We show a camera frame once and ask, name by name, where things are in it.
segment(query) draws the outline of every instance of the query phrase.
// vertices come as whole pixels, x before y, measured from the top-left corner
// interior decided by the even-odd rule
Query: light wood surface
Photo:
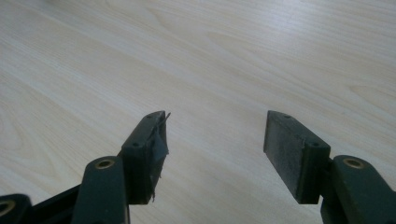
[[[166,110],[133,223],[321,223],[262,152],[267,110],[396,189],[394,1],[0,1],[0,194],[34,204]]]

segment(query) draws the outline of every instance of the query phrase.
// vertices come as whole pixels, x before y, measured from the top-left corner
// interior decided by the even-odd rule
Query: metal ring
[[[95,168],[99,170],[107,169],[108,167],[114,165],[114,163],[115,162],[113,160],[102,160],[95,164]]]
[[[355,169],[363,169],[364,168],[363,162],[361,162],[359,160],[356,160],[356,159],[346,158],[346,159],[343,160],[343,162],[347,166],[350,166],[350,167],[355,168]]]
[[[3,206],[4,206],[4,208],[2,208],[2,209],[0,210],[0,217],[6,215],[6,214],[9,213],[12,209],[14,209],[15,205],[16,205],[15,201],[12,201],[12,200],[0,202],[0,207],[3,207]]]

